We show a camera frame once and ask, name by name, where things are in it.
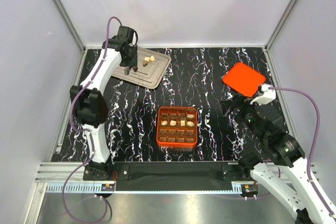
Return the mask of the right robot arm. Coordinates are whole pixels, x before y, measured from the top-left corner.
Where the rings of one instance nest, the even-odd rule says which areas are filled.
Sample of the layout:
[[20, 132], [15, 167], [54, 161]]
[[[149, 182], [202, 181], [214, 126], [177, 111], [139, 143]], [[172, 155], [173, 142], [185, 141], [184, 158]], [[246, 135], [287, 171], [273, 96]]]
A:
[[335, 223], [335, 204], [322, 191], [299, 142], [283, 130], [277, 110], [240, 96], [220, 104], [225, 116], [252, 132], [262, 151], [239, 159], [239, 176], [263, 185], [296, 223]]

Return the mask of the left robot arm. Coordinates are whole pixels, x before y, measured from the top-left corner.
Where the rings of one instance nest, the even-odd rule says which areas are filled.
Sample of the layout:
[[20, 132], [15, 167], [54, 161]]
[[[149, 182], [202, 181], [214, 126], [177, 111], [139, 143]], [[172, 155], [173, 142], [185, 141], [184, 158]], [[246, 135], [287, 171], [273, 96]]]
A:
[[71, 111], [89, 142], [89, 160], [85, 162], [89, 172], [95, 172], [103, 180], [113, 175], [110, 152], [107, 147], [104, 123], [108, 106], [103, 92], [117, 67], [124, 68], [124, 76], [138, 70], [138, 34], [127, 26], [120, 26], [118, 33], [103, 43], [98, 62], [78, 86], [70, 88]]

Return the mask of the orange chocolate box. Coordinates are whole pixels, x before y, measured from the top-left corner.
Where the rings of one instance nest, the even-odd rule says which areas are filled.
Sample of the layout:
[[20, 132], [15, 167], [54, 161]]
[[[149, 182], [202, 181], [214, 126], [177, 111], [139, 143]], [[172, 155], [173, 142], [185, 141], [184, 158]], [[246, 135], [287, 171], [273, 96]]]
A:
[[[175, 113], [176, 117], [171, 118], [170, 114]], [[180, 114], [193, 114], [194, 118], [181, 118]], [[156, 142], [160, 147], [169, 147], [177, 149], [193, 149], [198, 141], [197, 137], [197, 120], [198, 113], [192, 107], [163, 106], [159, 108], [157, 117]], [[175, 126], [170, 126], [171, 121], [176, 121]], [[181, 121], [185, 121], [185, 125], [181, 126]], [[161, 125], [162, 121], [167, 121], [167, 125]], [[187, 122], [191, 121], [194, 126], [188, 126]]]

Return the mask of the orange box lid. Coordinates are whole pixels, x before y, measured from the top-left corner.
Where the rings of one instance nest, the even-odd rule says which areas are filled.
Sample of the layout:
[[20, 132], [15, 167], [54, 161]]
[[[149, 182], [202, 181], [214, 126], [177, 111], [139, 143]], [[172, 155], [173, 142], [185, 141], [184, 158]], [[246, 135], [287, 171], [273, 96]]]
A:
[[234, 91], [251, 98], [258, 91], [258, 87], [265, 83], [266, 77], [248, 65], [239, 62], [223, 76], [222, 81]]

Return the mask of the silver metal tray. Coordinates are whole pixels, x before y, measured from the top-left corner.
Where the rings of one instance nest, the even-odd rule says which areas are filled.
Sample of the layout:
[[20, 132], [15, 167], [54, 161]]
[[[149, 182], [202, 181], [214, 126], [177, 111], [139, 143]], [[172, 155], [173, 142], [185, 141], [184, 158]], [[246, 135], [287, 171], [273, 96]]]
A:
[[[146, 66], [143, 65], [143, 61], [146, 57], [154, 57], [153, 62], [149, 62]], [[156, 89], [167, 68], [171, 63], [171, 57], [153, 50], [138, 48], [138, 70], [134, 72], [132, 69], [126, 76], [124, 74], [125, 67], [117, 67], [112, 77], [124, 80], [126, 82], [136, 84], [148, 89]]]

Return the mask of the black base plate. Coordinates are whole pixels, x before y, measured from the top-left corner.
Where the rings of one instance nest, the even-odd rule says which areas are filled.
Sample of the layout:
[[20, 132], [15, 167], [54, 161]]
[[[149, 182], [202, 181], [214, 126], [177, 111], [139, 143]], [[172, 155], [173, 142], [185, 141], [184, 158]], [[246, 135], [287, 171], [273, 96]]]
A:
[[115, 162], [109, 175], [85, 168], [83, 179], [116, 182], [116, 191], [150, 192], [239, 192], [232, 183], [253, 183], [253, 179], [237, 162]]

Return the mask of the aluminium rail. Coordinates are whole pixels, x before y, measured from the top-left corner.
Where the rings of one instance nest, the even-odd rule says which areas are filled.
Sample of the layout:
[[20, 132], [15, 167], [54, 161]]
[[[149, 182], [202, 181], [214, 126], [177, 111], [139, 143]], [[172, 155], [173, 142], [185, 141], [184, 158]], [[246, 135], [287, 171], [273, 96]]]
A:
[[64, 182], [79, 162], [42, 162], [38, 169], [35, 182]]

